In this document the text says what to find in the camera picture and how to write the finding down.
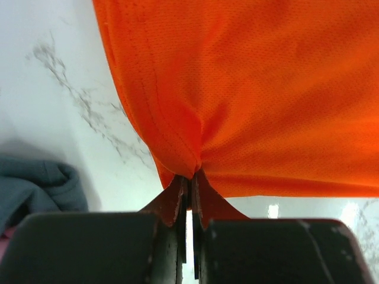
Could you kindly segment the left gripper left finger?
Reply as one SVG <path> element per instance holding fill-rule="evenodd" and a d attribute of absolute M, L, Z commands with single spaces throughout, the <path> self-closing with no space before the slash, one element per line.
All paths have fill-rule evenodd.
<path fill-rule="evenodd" d="M 169 186 L 147 204 L 141 213 L 154 214 L 151 273 L 146 283 L 182 283 L 182 265 L 186 257 L 186 220 L 188 180 L 175 176 Z"/>

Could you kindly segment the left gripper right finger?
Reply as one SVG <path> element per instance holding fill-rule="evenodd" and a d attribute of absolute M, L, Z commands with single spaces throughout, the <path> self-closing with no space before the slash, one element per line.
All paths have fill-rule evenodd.
<path fill-rule="evenodd" d="M 249 217 L 233 207 L 210 185 L 202 169 L 191 179 L 191 210 L 194 276 L 201 283 L 201 246 L 210 221 L 247 220 Z"/>

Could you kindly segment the orange t shirt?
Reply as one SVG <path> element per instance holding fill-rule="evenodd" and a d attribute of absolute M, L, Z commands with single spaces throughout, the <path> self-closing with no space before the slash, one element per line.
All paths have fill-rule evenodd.
<path fill-rule="evenodd" d="M 164 187 L 378 196 L 377 1 L 94 1 Z"/>

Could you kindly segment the folded teal t shirt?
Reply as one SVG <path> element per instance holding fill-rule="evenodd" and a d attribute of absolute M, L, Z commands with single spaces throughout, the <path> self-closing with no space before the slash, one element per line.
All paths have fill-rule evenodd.
<path fill-rule="evenodd" d="M 30 214 L 66 211 L 88 211 L 76 169 L 49 160 L 1 156 L 2 235 Z"/>

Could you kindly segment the folded pink t shirt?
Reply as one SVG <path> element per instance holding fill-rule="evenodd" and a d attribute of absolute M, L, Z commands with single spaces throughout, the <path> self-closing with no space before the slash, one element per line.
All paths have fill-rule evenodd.
<path fill-rule="evenodd" d="M 1 239 L 0 239 L 0 260 L 2 260 L 7 247 L 9 245 L 9 242 L 15 233 L 17 229 L 17 226 L 7 228 L 2 234 L 1 234 Z"/>

